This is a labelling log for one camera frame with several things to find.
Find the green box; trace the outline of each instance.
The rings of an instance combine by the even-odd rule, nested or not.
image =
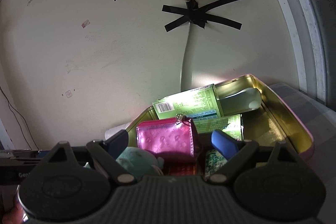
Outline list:
[[[175,117],[182,113],[194,121],[218,118],[221,108],[214,84],[167,96],[153,103],[159,119]]]
[[[241,114],[210,120],[194,121],[194,124],[198,134],[209,133],[215,129],[220,129],[238,141],[243,139]]]

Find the white wall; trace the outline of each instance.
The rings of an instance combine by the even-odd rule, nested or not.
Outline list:
[[[205,5],[215,0],[197,0]],[[9,89],[41,148],[103,138],[154,100],[180,91],[188,25],[162,5],[181,0],[2,0],[0,58]],[[241,0],[209,13],[243,23],[193,26],[187,87],[253,73],[298,86],[278,0]],[[90,21],[85,29],[81,24]],[[73,96],[67,98],[66,91]]]
[[[10,103],[13,107],[16,107],[11,93],[9,92],[8,85],[5,79],[5,75],[2,70],[1,62],[0,62],[0,86],[4,93],[6,94],[7,98],[9,99]],[[21,117],[16,113],[18,121],[21,123],[22,131],[28,140],[30,142],[31,147],[35,149],[34,144],[32,143],[28,130],[24,124],[24,121],[21,119]],[[9,110],[8,103],[6,98],[0,93],[0,131],[1,137],[5,138],[5,134],[7,133],[10,137],[10,140],[7,142],[7,145],[5,142],[2,141],[5,149],[27,149],[29,148],[28,144],[26,143],[25,139],[22,136],[22,132],[20,130],[20,126],[18,125],[14,114]]]

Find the cardboard box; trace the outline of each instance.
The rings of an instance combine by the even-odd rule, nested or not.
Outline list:
[[[236,140],[241,141],[243,139],[241,114],[210,120],[194,121],[194,124],[198,134],[211,133],[215,129],[220,129]]]
[[[190,176],[197,174],[197,163],[195,164],[169,164],[167,175]]]
[[[221,108],[214,84],[187,90],[167,96],[153,103],[159,119],[175,117],[177,114],[192,118],[194,121],[218,118]]]

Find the zipper pull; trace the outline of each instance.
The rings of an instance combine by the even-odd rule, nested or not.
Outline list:
[[[180,124],[181,122],[183,122],[183,120],[184,120],[183,114],[179,113],[179,114],[176,115],[176,122],[175,122],[175,124]]]

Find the patterned fabric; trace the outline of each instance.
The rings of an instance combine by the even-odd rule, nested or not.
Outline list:
[[[286,84],[270,85],[305,124],[315,139],[310,167],[325,183],[327,197],[319,218],[325,224],[336,219],[336,112]]]
[[[205,156],[204,178],[207,180],[213,173],[217,172],[225,163],[224,158],[217,150],[209,150]]]

